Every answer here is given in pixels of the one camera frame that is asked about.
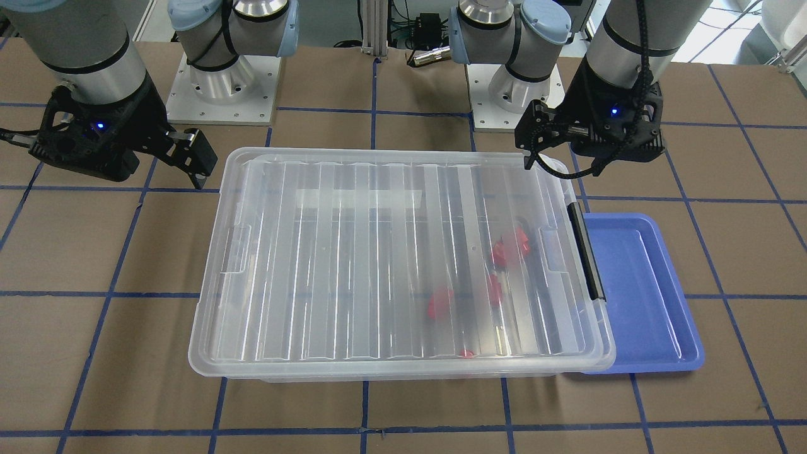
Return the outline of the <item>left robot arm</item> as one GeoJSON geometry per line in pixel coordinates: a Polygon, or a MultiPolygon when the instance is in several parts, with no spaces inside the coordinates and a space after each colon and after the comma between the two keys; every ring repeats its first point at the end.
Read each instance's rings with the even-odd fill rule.
{"type": "Polygon", "coordinates": [[[448,20],[452,58],[496,64],[491,92],[519,113],[514,144],[524,168],[576,179],[614,161],[649,163],[666,152],[660,77],[709,1],[611,1],[562,101],[539,94],[573,35],[556,1],[460,1],[448,20]]]}

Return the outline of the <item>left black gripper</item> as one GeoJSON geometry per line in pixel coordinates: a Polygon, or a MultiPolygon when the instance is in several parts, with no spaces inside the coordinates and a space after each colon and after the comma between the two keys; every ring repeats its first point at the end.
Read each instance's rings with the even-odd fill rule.
{"type": "Polygon", "coordinates": [[[567,142],[577,155],[602,163],[611,155],[620,161],[649,163],[666,151],[661,129],[663,95],[659,83],[637,80],[631,87],[608,83],[583,59],[562,103],[549,107],[532,100],[514,129],[524,170],[559,172],[547,151],[567,142]]]}

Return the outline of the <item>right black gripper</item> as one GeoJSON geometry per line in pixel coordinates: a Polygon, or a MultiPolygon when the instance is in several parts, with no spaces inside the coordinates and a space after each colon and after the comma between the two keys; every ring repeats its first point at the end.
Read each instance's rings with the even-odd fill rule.
{"type": "Polygon", "coordinates": [[[150,75],[115,103],[90,105],[59,85],[52,90],[29,154],[42,163],[115,183],[139,166],[138,153],[178,168],[204,188],[218,156],[201,129],[173,131],[150,75]]]}

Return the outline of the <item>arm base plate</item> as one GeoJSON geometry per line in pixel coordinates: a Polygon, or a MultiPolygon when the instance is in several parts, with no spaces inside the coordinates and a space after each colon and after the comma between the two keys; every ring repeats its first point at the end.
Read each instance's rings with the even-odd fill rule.
{"type": "Polygon", "coordinates": [[[181,60],[165,103],[171,124],[269,126],[283,60],[241,55],[216,72],[181,60]]]}
{"type": "Polygon", "coordinates": [[[550,108],[565,95],[559,67],[538,83],[513,77],[502,64],[467,64],[473,128],[480,132],[512,132],[533,100],[550,108]]]}

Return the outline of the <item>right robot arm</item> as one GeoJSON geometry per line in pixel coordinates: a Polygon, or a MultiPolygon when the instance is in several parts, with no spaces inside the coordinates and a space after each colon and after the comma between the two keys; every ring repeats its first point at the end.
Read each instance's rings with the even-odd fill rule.
{"type": "MultiPolygon", "coordinates": [[[[118,12],[107,1],[3,1],[9,22],[57,78],[38,129],[2,139],[41,163],[115,183],[146,153],[196,189],[218,157],[199,129],[176,130],[118,12]]],[[[185,72],[207,104],[246,100],[258,86],[248,57],[288,57],[299,42],[297,1],[170,1],[185,72]]]]}

